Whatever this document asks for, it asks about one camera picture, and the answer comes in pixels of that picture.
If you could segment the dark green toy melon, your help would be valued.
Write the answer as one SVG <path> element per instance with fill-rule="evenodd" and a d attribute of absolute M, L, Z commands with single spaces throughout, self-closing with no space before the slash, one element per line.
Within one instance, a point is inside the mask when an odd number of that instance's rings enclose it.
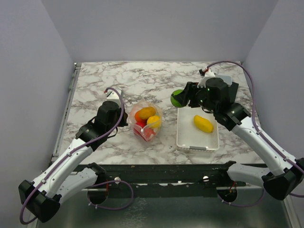
<path fill-rule="evenodd" d="M 177 99 L 177 96 L 182 92 L 182 89 L 178 89 L 172 92 L 171 96 L 170 96 L 170 100 L 171 100 L 171 104 L 176 107 L 176 108 L 182 108 L 182 104 L 180 103 L 180 101 Z"/>

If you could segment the red toy apple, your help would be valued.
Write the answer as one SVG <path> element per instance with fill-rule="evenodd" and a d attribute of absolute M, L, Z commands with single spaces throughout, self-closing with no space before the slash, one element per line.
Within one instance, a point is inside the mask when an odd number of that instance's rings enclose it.
<path fill-rule="evenodd" d="M 133 126 L 133 132 L 137 136 L 146 136 L 145 133 L 146 122 L 136 122 Z"/>

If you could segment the orange yellow toy potato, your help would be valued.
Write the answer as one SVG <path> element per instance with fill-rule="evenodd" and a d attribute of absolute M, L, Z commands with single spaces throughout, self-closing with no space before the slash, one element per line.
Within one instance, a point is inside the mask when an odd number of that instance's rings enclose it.
<path fill-rule="evenodd" d="M 156 114 L 156 110 L 153 107 L 149 106 L 142 108 L 139 111 L 138 116 L 143 120 L 148 120 L 151 116 L 154 116 L 155 114 Z"/>

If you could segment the clear zip top bag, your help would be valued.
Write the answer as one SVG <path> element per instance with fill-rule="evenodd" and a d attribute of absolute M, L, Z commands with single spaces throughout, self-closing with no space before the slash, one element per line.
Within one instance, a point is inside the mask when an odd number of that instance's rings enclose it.
<path fill-rule="evenodd" d="M 134 124 L 136 123 L 136 120 L 134 118 L 135 113 L 137 111 L 140 111 L 142 108 L 149 107 L 149 106 L 153 107 L 156 110 L 156 114 L 155 115 L 159 116 L 161 118 L 161 121 L 162 121 L 162 110 L 161 110 L 161 108 L 159 106 L 157 106 L 156 104 L 153 104 L 151 102 L 147 102 L 146 100 L 142 99 L 142 100 L 140 100 L 139 102 L 137 102 L 136 104 L 134 104 L 132 106 L 131 112 L 130 112 L 129 117 L 128 117 L 128 121 L 129 121 L 129 124 L 131 125 L 131 129 L 132 130 L 133 130 Z M 159 133 L 159 131 L 161 129 L 161 126 L 162 126 L 162 123 L 161 123 L 161 125 L 158 128 L 153 129 L 155 131 L 155 133 L 156 133 L 156 136 Z M 144 139 L 143 136 L 137 136 L 137 137 L 139 137 L 141 140 L 145 141 L 145 139 Z"/>

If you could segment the small red toy fruit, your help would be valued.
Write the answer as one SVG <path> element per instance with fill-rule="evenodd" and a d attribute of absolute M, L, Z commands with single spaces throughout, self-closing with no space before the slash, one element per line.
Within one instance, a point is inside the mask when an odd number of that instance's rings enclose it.
<path fill-rule="evenodd" d="M 145 128 L 144 129 L 144 139 L 146 142 L 151 141 L 156 136 L 156 133 L 151 128 Z"/>

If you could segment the yellow toy lemon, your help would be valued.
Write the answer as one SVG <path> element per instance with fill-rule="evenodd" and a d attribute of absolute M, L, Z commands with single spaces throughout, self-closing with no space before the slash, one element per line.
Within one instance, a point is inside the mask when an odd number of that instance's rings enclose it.
<path fill-rule="evenodd" d="M 151 116 L 147 120 L 147 125 L 149 128 L 155 129 L 161 125 L 161 118 L 157 115 Z"/>

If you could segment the orange toy fruit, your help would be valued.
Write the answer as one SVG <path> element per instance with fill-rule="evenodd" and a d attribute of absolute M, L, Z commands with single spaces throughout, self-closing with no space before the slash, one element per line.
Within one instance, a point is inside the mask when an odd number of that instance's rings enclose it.
<path fill-rule="evenodd" d="M 137 112 L 135 113 L 134 118 L 135 118 L 136 122 L 144 123 L 145 120 L 142 119 L 142 118 L 140 117 L 139 112 L 140 112 L 140 111 L 137 111 Z"/>

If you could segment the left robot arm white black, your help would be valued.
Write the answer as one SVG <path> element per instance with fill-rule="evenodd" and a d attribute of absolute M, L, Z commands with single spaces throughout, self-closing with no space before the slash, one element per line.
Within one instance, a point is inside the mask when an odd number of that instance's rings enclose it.
<path fill-rule="evenodd" d="M 105 101 L 97 115 L 83 125 L 66 151 L 33 181 L 24 180 L 19 185 L 22 203 L 19 219 L 22 224 L 24 210 L 28 209 L 41 222 L 49 221 L 60 206 L 82 189 L 101 187 L 110 180 L 106 171 L 96 163 L 85 166 L 76 175 L 71 173 L 117 127 L 127 126 L 127 114 L 123 104 Z"/>

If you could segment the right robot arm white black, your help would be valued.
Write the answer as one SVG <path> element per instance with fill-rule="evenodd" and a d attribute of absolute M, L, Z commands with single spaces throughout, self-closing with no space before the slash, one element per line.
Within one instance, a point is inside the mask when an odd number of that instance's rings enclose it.
<path fill-rule="evenodd" d="M 277 200 L 284 200 L 304 179 L 304 160 L 286 152 L 254 126 L 253 115 L 235 101 L 237 92 L 237 83 L 227 84 L 219 77 L 210 77 L 200 83 L 188 82 L 183 90 L 171 94 L 171 103 L 177 108 L 201 107 L 204 112 L 210 112 L 218 124 L 240 137 L 267 166 L 257 168 L 232 161 L 218 174 L 222 185 L 242 181 L 264 188 Z"/>

